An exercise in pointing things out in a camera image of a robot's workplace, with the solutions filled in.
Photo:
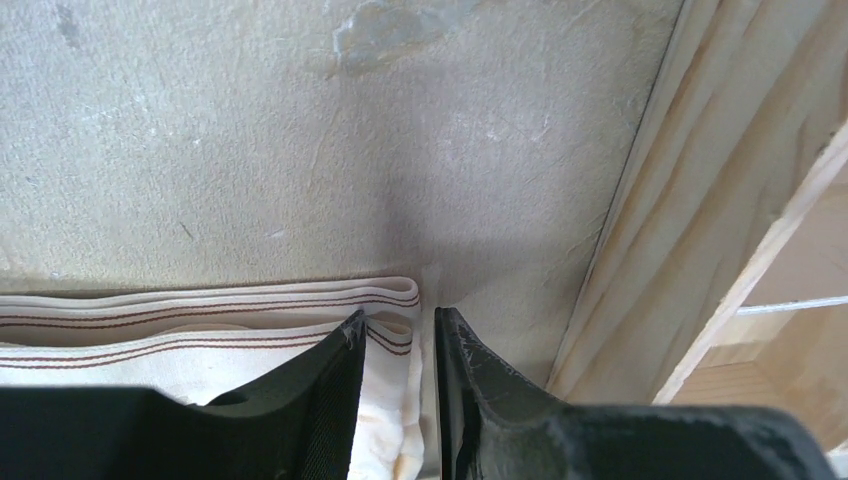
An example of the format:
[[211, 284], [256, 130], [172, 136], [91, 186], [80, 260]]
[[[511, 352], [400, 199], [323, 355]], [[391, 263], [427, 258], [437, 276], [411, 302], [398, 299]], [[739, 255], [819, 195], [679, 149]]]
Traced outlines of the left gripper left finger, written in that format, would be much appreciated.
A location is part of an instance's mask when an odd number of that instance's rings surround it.
[[357, 312], [204, 406], [146, 388], [1, 392], [5, 479], [343, 479], [366, 354]]

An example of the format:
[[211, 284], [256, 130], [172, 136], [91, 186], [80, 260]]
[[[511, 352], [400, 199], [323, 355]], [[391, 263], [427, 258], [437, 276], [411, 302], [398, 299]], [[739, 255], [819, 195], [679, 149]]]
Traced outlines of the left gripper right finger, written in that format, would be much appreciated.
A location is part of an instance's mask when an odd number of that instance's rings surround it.
[[742, 406], [571, 405], [434, 313], [445, 479], [831, 479], [794, 417]]

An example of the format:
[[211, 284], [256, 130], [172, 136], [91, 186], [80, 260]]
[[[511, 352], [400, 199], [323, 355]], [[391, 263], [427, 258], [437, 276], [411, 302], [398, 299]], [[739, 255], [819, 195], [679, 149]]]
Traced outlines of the cream beige underwear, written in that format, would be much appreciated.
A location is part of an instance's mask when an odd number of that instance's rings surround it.
[[141, 386], [205, 405], [368, 320], [349, 477], [414, 479], [424, 462], [417, 284], [407, 277], [162, 291], [5, 296], [1, 383]]

